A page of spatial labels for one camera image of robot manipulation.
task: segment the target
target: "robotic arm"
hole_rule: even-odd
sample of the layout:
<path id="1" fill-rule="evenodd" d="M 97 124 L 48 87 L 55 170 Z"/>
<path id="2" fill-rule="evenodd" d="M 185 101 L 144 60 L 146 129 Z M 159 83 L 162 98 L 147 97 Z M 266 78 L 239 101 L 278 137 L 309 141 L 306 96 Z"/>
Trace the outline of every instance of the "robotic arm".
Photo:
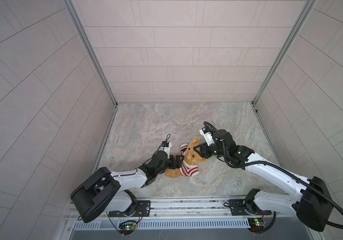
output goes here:
<path id="1" fill-rule="evenodd" d="M 229 132 L 217 130 L 208 122 L 204 122 L 204 126 L 200 134 L 206 142 L 194 147 L 201 157 L 223 157 L 223 162 L 229 167 L 253 172 L 288 193 L 272 194 L 252 189 L 242 205 L 231 207 L 245 210 L 249 214 L 262 210 L 281 212 L 298 217 L 306 226 L 319 232 L 324 230 L 326 224 L 343 229 L 343 225 L 328 222 L 333 207 L 342 215 L 343 209 L 332 201 L 322 179 L 308 179 L 287 171 L 250 148 L 236 145 Z M 162 150 L 156 151 L 148 164 L 144 163 L 136 170 L 128 172 L 110 172 L 102 167 L 75 189 L 70 197 L 82 220 L 87 223 L 109 211 L 120 211 L 130 216 L 137 207 L 137 200 L 129 188 L 145 187 L 166 169 L 181 166 L 183 156 L 169 155 L 171 144 L 167 140 L 161 146 Z"/>

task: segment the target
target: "metal corner post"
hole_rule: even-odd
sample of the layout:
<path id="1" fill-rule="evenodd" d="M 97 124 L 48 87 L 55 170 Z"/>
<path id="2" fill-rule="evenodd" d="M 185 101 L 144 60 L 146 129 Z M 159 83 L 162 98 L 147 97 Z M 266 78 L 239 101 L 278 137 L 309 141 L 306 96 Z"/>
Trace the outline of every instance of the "metal corner post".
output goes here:
<path id="1" fill-rule="evenodd" d="M 302 8 L 294 26 L 292 27 L 288 37 L 285 40 L 284 45 L 280 49 L 280 52 L 278 53 L 273 65 L 271 66 L 268 74 L 266 75 L 265 80 L 263 81 L 260 89 L 258 90 L 256 97 L 253 100 L 254 106 L 260 100 L 264 90 L 267 88 L 270 80 L 273 78 L 274 74 L 276 73 L 278 67 L 280 66 L 280 64 L 282 62 L 282 60 L 284 59 L 285 55 L 287 54 L 290 46 L 293 44 L 294 39 L 299 34 L 299 31 L 301 30 L 302 26 L 304 25 L 304 23 L 305 23 L 306 19 L 308 18 L 310 12 L 313 10 L 313 7 L 316 4 L 316 2 L 317 2 L 317 0 L 307 0 L 304 7 Z"/>
<path id="2" fill-rule="evenodd" d="M 93 64 L 94 68 L 96 69 L 98 76 L 102 80 L 103 86 L 105 87 L 105 89 L 109 93 L 109 96 L 110 96 L 111 100 L 113 101 L 114 106 L 116 107 L 117 101 L 115 100 L 114 95 L 113 95 L 113 93 L 112 93 L 112 91 L 111 91 L 111 89 L 107 83 L 106 77 L 102 71 L 102 68 L 98 63 L 97 57 L 93 51 L 93 48 L 90 44 L 90 41 L 87 38 L 86 32 L 83 29 L 81 22 L 79 21 L 79 18 L 78 18 L 77 12 L 74 9 L 72 0 L 63 0 L 63 4 L 64 4 L 64 6 L 65 6 L 70 18 L 71 18 L 71 21 L 74 24 L 76 31 L 78 32 L 78 36 L 80 37 L 83 45 L 85 46 L 87 54 L 90 56 L 90 60 L 92 61 L 92 64 Z"/>

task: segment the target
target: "black mounting plate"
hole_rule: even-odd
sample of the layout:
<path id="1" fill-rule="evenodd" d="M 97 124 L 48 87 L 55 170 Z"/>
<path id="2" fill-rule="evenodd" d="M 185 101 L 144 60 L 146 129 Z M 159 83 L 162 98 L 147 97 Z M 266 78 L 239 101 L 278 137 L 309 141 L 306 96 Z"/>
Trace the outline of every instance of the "black mounting plate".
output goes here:
<path id="1" fill-rule="evenodd" d="M 150 215 L 150 201 L 138 201 L 137 208 L 141 209 L 141 216 L 149 217 Z M 123 212 L 111 211 L 109 212 L 109 217 L 138 217 L 138 212 L 134 211 L 133 215 L 125 216 Z"/>
<path id="2" fill-rule="evenodd" d="M 243 201 L 244 201 L 244 199 L 230 199 L 229 200 L 229 205 L 239 207 L 239 209 L 236 209 L 236 208 L 233 208 L 233 207 L 230 208 L 230 211 L 232 212 L 232 216 L 240 216 L 240 215 L 245 215 L 245 214 L 254 216 L 254 215 L 262 215 L 263 214 L 262 211 L 259 211 L 259 210 L 257 210 L 256 214 L 249 214 L 245 210 Z M 271 215 L 271 211 L 265 211 L 265 214 L 266 215 Z"/>

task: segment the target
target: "red and white striped sweater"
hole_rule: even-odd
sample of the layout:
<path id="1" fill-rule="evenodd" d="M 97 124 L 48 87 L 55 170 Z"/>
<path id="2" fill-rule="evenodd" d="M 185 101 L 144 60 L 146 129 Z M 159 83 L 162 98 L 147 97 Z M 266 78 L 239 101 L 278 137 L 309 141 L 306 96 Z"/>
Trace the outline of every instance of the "red and white striped sweater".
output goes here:
<path id="1" fill-rule="evenodd" d="M 185 156 L 185 151 L 187 149 L 188 145 L 187 144 L 183 144 L 181 145 L 181 151 L 180 151 L 180 155 L 184 155 Z M 198 165 L 189 165 L 185 162 L 185 160 L 182 161 L 182 166 L 180 167 L 180 172 L 182 175 L 186 176 L 186 177 L 192 177 L 195 176 L 199 173 L 198 171 Z"/>

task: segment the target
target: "teddy bear face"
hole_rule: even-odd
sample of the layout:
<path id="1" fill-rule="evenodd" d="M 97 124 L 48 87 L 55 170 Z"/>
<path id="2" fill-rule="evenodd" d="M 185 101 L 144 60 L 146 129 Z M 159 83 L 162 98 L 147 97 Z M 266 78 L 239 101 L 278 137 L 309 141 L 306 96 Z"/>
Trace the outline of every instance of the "teddy bear face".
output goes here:
<path id="1" fill-rule="evenodd" d="M 200 138 L 195 137 L 189 144 L 185 151 L 184 160 L 189 165 L 198 165 L 203 163 L 207 159 L 202 158 L 196 151 L 194 151 L 193 147 L 198 146 L 200 144 Z"/>

